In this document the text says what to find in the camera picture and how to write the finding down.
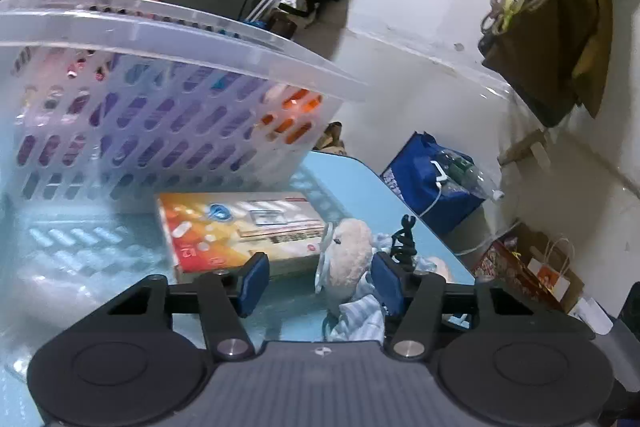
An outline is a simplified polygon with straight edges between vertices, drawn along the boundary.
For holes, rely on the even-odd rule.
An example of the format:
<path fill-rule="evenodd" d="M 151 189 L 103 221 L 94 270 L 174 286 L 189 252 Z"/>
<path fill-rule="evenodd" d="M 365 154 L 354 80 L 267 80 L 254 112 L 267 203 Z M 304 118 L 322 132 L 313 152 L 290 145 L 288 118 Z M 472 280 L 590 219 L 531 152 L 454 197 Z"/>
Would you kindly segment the blue shopping bag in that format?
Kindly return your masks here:
<path fill-rule="evenodd" d="M 504 197 L 473 158 L 416 132 L 381 174 L 383 182 L 438 235 L 446 235 L 483 202 Z"/>

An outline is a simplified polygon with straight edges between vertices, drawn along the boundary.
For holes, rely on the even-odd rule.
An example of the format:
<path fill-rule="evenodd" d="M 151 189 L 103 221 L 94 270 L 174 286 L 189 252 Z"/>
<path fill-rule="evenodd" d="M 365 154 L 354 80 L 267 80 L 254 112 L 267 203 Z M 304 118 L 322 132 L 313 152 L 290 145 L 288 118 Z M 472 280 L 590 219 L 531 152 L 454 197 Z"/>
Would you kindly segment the brown hanging tote bag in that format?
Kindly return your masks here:
<path fill-rule="evenodd" d="M 613 0 L 491 0 L 478 49 L 484 67 L 553 128 L 576 106 L 598 115 L 613 24 Z"/>

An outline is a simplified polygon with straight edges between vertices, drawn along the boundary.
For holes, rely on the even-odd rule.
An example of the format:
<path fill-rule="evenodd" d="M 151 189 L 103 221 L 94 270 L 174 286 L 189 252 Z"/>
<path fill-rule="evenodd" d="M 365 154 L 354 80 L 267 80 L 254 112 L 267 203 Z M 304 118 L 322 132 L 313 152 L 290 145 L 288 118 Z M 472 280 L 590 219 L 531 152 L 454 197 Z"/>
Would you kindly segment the plush sheep toy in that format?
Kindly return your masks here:
<path fill-rule="evenodd" d="M 314 276 L 314 290 L 326 298 L 328 308 L 326 341 L 384 340 L 385 311 L 370 274 L 377 253 L 389 254 L 413 273 L 433 272 L 452 281 L 444 260 L 416 252 L 415 225 L 416 218 L 405 215 L 392 235 L 375 234 L 366 222 L 352 218 L 326 227 Z"/>

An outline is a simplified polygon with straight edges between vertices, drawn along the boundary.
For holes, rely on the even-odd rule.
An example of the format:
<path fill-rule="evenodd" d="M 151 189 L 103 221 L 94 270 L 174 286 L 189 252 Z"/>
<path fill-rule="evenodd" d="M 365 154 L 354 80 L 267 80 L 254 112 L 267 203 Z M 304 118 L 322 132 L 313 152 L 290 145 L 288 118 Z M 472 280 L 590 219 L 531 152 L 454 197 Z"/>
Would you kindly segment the orange white medicine box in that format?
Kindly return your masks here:
<path fill-rule="evenodd" d="M 157 213 L 178 282 L 240 269 L 264 253 L 270 274 L 316 269 L 326 221 L 297 192 L 160 193 Z"/>

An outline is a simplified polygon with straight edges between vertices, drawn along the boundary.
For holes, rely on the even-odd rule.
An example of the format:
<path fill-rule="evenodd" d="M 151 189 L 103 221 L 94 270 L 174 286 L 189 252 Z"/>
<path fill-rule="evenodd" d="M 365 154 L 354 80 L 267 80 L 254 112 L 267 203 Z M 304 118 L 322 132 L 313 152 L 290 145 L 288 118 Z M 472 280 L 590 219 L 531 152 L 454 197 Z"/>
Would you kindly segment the translucent plastic basket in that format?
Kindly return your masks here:
<path fill-rule="evenodd" d="M 137 209 L 280 187 L 366 86 L 269 31 L 150 0 L 3 0 L 1 198 Z"/>

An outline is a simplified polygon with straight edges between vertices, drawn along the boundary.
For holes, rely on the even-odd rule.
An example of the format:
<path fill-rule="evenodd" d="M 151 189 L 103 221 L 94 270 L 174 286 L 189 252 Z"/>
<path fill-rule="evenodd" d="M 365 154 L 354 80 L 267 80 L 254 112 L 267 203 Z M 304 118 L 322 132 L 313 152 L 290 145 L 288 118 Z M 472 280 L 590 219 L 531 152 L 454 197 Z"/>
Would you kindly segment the paper gift bag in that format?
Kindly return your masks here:
<path fill-rule="evenodd" d="M 543 253 L 536 246 L 530 246 L 529 252 L 532 257 L 527 269 L 537 277 L 541 285 L 560 303 L 570 289 L 570 279 L 567 274 L 570 271 L 570 262 L 575 257 L 573 243 L 567 237 L 561 236 L 555 241 L 549 239 Z M 556 269 L 551 263 L 551 257 L 554 253 L 560 253 L 562 257 L 559 269 Z"/>

